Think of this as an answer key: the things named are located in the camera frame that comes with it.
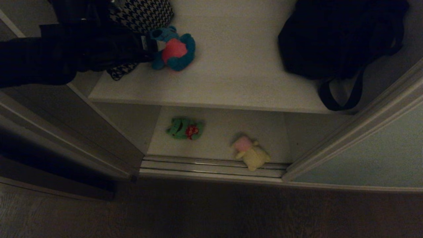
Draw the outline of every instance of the houndstooth fabric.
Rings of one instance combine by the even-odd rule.
[[[157,28],[167,27],[172,17],[173,9],[169,0],[126,0],[121,11],[110,9],[112,21],[144,34]],[[107,72],[114,80],[120,80],[137,65],[125,64],[109,69]]]

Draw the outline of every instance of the dark floor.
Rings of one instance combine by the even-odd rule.
[[[423,194],[154,179],[113,202],[0,191],[0,237],[423,237]]]

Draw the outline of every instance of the white shelf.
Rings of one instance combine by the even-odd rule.
[[[196,141],[177,140],[166,134],[171,119],[185,116],[204,120],[203,135]],[[239,132],[259,141],[271,156],[271,163],[292,163],[283,113],[227,109],[162,107],[149,156],[235,160],[231,143]]]
[[[293,0],[172,1],[172,22],[197,42],[196,59],[181,72],[149,63],[115,82],[104,73],[95,102],[266,111],[332,113],[316,82],[284,71],[277,36]]]

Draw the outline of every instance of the plush toy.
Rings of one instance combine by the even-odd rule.
[[[204,125],[201,122],[195,123],[187,118],[173,118],[172,126],[166,133],[175,139],[196,140],[203,134]]]
[[[258,142],[252,142],[247,136],[240,137],[232,146],[238,150],[235,158],[242,158],[250,171],[255,171],[270,161],[270,156],[258,146]]]
[[[162,69],[167,65],[173,70],[181,71],[194,60],[195,41],[190,34],[179,37],[176,27],[170,26],[151,31],[150,36],[166,43],[162,51],[155,53],[153,69]]]

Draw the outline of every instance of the pink stuffed toy head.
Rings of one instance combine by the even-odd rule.
[[[250,138],[247,136],[240,137],[234,144],[233,147],[240,151],[244,152],[249,150],[253,146],[253,143],[251,142]]]

